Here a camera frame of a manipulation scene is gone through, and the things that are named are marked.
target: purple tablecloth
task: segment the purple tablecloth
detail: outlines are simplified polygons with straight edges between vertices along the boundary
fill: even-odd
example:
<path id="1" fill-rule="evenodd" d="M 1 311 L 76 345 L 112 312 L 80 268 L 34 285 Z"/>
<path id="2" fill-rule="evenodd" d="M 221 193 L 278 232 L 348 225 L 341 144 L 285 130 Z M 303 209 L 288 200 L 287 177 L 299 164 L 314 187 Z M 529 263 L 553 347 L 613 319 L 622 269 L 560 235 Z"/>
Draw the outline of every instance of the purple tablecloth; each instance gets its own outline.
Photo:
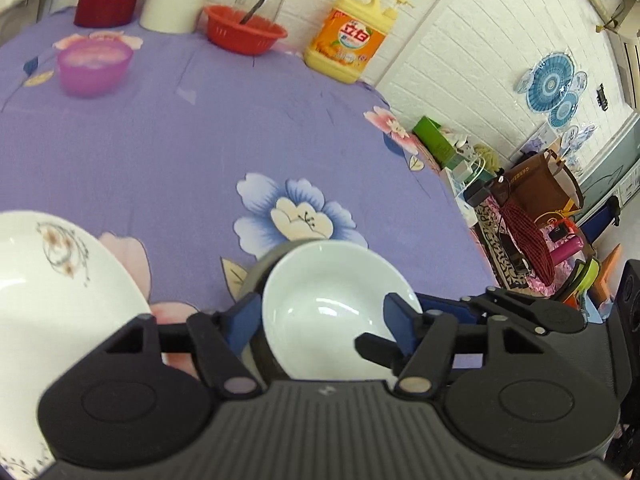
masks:
<path id="1" fill-rule="evenodd" d="M 126 27 L 144 40 L 113 94 L 64 94 L 52 44 L 87 30 L 72 10 L 0 49 L 0 209 L 62 216 L 95 236 L 140 240 L 150 300 L 232 304 L 221 258 L 248 269 L 311 235 L 367 244 L 413 288 L 457 299 L 494 279 L 455 203 L 428 169 L 408 169 L 364 117 L 373 91 L 296 56 L 231 54 L 198 34 Z"/>

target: air conditioner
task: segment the air conditioner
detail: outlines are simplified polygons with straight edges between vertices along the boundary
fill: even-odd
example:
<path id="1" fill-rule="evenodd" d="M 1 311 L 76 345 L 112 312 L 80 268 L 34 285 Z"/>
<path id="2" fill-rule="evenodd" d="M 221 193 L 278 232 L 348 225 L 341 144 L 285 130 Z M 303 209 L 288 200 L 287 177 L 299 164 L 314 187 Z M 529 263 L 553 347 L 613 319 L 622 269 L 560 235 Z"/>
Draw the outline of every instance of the air conditioner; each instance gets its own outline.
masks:
<path id="1" fill-rule="evenodd" d="M 607 29 L 616 56 L 625 101 L 640 112 L 640 4 L 625 0 L 625 12 L 614 30 Z"/>
<path id="2" fill-rule="evenodd" d="M 617 17 L 618 26 L 608 30 L 616 56 L 625 101 L 640 112 L 640 3 L 625 0 L 622 13 Z"/>

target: black speaker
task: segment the black speaker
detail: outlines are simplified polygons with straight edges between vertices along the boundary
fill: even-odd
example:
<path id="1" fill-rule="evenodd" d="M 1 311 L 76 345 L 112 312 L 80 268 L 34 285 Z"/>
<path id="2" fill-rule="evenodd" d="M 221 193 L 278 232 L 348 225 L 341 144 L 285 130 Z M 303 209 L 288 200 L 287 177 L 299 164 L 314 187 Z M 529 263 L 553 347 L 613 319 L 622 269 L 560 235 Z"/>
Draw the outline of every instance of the black speaker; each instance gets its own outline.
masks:
<path id="1" fill-rule="evenodd" d="M 616 304 L 625 335 L 632 384 L 620 407 L 621 421 L 640 423 L 640 260 L 629 260 L 622 273 Z"/>

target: pink plastic bowl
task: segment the pink plastic bowl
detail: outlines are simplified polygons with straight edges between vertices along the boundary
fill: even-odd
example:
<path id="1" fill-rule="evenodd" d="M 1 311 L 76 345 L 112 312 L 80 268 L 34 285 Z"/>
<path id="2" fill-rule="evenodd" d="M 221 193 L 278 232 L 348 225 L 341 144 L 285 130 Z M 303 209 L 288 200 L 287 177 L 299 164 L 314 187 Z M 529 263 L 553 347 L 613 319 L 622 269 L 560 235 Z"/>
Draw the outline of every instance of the pink plastic bowl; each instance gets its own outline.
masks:
<path id="1" fill-rule="evenodd" d="M 60 82 L 66 92 L 93 97 L 115 88 L 124 77 L 133 50 L 118 40 L 84 40 L 58 54 Z"/>

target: red plastic basket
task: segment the red plastic basket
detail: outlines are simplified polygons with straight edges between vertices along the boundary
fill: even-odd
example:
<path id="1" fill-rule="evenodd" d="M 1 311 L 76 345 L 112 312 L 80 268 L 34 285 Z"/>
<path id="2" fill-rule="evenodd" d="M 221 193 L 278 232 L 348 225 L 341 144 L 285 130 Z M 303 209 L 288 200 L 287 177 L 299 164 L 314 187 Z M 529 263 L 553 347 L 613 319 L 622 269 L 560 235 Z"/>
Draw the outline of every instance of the red plastic basket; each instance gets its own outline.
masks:
<path id="1" fill-rule="evenodd" d="M 240 25 L 245 12 L 232 7 L 215 5 L 205 7 L 204 11 L 209 17 L 207 37 L 217 46 L 238 54 L 259 56 L 289 35 L 285 28 L 260 16 Z"/>

